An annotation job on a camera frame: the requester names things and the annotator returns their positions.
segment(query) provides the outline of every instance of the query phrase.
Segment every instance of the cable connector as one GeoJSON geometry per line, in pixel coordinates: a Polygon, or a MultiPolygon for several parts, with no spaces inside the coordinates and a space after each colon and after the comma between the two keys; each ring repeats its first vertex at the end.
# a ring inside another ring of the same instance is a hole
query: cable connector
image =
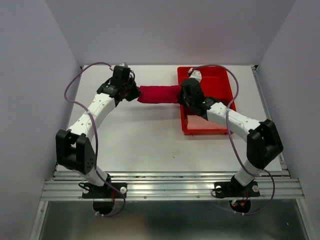
{"type": "MultiPolygon", "coordinates": [[[[111,71],[114,71],[115,66],[117,66],[117,65],[110,66],[109,69],[110,69],[111,71]]],[[[126,62],[123,62],[123,63],[119,64],[118,66],[128,67],[128,64],[127,64],[126,62]]]]}
{"type": "Polygon", "coordinates": [[[189,70],[188,70],[188,76],[191,76],[192,72],[194,71],[194,68],[191,67],[189,70]]]}
{"type": "Polygon", "coordinates": [[[231,202],[231,205],[234,205],[236,203],[237,199],[234,199],[232,202],[231,202]]]}
{"type": "Polygon", "coordinates": [[[199,83],[202,80],[201,72],[198,70],[194,70],[189,76],[190,79],[196,79],[199,83]]]}

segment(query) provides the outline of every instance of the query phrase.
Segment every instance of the red towel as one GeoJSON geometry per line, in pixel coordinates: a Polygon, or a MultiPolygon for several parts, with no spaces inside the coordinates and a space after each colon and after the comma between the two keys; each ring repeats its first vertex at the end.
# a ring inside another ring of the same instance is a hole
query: red towel
{"type": "Polygon", "coordinates": [[[144,104],[177,104],[181,86],[140,86],[142,95],[137,99],[144,104]]]}

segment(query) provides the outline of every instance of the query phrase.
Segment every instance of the white wall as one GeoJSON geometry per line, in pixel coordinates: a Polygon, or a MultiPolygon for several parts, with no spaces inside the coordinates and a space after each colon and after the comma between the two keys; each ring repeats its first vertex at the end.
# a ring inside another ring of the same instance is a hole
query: white wall
{"type": "Polygon", "coordinates": [[[2,1],[0,34],[0,239],[26,240],[79,65],[44,0],[2,1]]]}
{"type": "Polygon", "coordinates": [[[258,64],[294,0],[46,0],[81,64],[258,64]]]}
{"type": "Polygon", "coordinates": [[[258,67],[259,80],[320,232],[320,1],[297,0],[258,67]]]}

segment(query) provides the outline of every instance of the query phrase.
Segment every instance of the red plastic bin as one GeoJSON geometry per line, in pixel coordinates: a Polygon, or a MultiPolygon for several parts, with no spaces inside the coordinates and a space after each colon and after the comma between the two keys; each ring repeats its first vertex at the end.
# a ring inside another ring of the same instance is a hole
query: red plastic bin
{"type": "MultiPolygon", "coordinates": [[[[188,79],[188,70],[192,66],[180,66],[177,69],[178,83],[181,84],[188,79]]],[[[228,105],[233,95],[228,79],[227,71],[221,67],[209,66],[198,69],[201,72],[201,88],[206,97],[214,97],[223,104],[228,105]]],[[[230,108],[236,110],[233,103],[230,108]]],[[[180,106],[181,125],[184,135],[226,135],[228,131],[222,125],[208,122],[200,116],[196,116],[191,109],[180,106]]]]}

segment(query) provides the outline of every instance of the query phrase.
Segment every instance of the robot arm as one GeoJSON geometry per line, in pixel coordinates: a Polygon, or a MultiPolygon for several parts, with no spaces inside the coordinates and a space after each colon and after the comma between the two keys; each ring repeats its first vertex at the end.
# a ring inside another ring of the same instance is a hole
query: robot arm
{"type": "MultiPolygon", "coordinates": [[[[195,78],[188,78],[181,83],[178,102],[188,106],[193,112],[211,122],[227,126],[227,111],[229,129],[247,143],[247,160],[230,182],[216,182],[221,191],[216,192],[217,198],[241,197],[247,191],[251,192],[255,177],[282,151],[283,145],[276,125],[267,119],[263,122],[243,116],[229,109],[213,97],[205,97],[200,83],[195,78]]],[[[259,192],[251,192],[251,197],[258,197],[259,192]]]]}
{"type": "Polygon", "coordinates": [[[105,185],[99,175],[110,183],[110,176],[97,166],[97,158],[91,145],[94,127],[98,129],[106,116],[123,99],[131,101],[140,95],[141,92],[136,85],[134,75],[131,75],[130,68],[115,66],[112,77],[98,88],[88,112],[84,112],[67,130],[61,129],[56,134],[57,163],[84,176],[93,186],[105,185]]]}

